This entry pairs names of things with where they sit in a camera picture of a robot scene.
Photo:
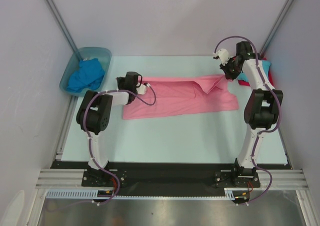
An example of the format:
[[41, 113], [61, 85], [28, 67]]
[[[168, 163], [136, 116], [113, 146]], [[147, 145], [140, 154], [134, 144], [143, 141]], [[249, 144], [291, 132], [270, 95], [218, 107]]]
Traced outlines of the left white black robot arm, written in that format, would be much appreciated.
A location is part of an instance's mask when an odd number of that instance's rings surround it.
[[93, 180], [101, 186], [109, 183], [111, 174], [104, 170], [109, 162], [102, 153], [102, 132], [106, 130], [112, 107], [124, 106], [133, 102], [143, 85], [143, 77], [137, 72], [127, 72], [117, 77], [117, 89], [108, 91], [86, 91], [76, 115], [76, 122], [87, 134], [89, 161], [88, 168], [93, 171]]

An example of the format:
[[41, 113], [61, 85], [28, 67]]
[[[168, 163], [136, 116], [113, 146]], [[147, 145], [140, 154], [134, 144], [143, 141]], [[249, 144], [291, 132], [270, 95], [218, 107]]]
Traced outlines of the pink t shirt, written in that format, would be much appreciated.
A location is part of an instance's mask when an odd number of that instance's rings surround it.
[[236, 95], [228, 90], [222, 74], [200, 77], [144, 77], [150, 88], [123, 108], [124, 120], [159, 118], [239, 109]]

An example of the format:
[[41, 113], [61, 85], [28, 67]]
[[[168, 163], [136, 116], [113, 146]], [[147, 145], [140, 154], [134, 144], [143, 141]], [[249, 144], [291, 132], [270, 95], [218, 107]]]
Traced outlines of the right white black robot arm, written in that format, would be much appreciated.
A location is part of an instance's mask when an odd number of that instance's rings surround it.
[[234, 57], [226, 49], [215, 49], [213, 57], [220, 60], [220, 68], [227, 79], [234, 80], [244, 73], [251, 88], [243, 113], [247, 131], [230, 173], [231, 182], [235, 186], [243, 186], [256, 177], [256, 159], [263, 137], [276, 131], [280, 125], [284, 95], [269, 81], [259, 53], [247, 39], [237, 43]]

